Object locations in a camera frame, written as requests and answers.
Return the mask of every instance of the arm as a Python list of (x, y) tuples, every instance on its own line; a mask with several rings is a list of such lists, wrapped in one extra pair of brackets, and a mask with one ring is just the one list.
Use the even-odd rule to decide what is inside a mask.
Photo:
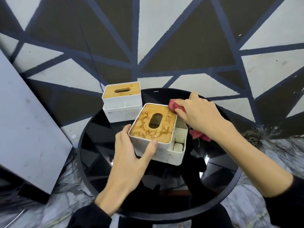
[(111, 216), (119, 209), (125, 198), (138, 186), (146, 168), (154, 156), (157, 140), (147, 146), (144, 155), (137, 159), (128, 136), (131, 125), (116, 134), (113, 167), (106, 187), (95, 202), (77, 210), (67, 228), (109, 227)]
[(238, 133), (231, 122), (225, 120), (213, 102), (191, 93), (187, 100), (175, 100), (186, 113), (176, 113), (187, 124), (217, 142), (241, 167), (264, 197), (274, 197), (285, 192), (292, 184), (293, 176), (260, 152)]

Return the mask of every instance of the left hand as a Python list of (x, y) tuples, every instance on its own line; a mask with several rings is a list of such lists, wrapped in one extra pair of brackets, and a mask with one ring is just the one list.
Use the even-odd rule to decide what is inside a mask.
[(116, 134), (113, 167), (104, 190), (95, 203), (112, 216), (124, 199), (138, 186), (157, 148), (157, 140), (152, 140), (143, 156), (138, 159), (128, 135), (131, 125)]

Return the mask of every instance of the glass tabletop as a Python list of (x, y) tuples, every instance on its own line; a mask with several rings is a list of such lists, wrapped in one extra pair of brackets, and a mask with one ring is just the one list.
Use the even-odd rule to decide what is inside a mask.
[[(190, 92), (156, 88), (141, 91), (142, 103), (168, 104)], [(78, 146), (78, 168), (96, 197), (107, 184), (115, 153), (115, 134), (134, 121), (109, 123), (101, 110), (85, 127)], [(152, 160), (139, 186), (118, 213), (154, 223), (186, 220), (220, 203), (234, 188), (241, 170), (214, 141), (193, 140), (188, 133), (179, 166)]]

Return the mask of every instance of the wooden lid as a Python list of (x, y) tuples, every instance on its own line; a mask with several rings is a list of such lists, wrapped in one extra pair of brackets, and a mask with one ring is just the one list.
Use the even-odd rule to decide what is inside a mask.
[(128, 95), (140, 94), (140, 86), (138, 82), (130, 82), (125, 84), (108, 85), (105, 87), (103, 98), (114, 98)]
[(177, 114), (167, 106), (147, 104), (132, 127), (130, 135), (169, 143), (176, 117)]

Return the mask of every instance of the geometric wall mural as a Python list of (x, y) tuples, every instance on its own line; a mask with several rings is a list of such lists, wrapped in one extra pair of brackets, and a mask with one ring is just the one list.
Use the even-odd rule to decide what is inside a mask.
[(304, 0), (0, 0), (0, 48), (75, 142), (108, 84), (196, 91), (244, 135), (304, 134)]

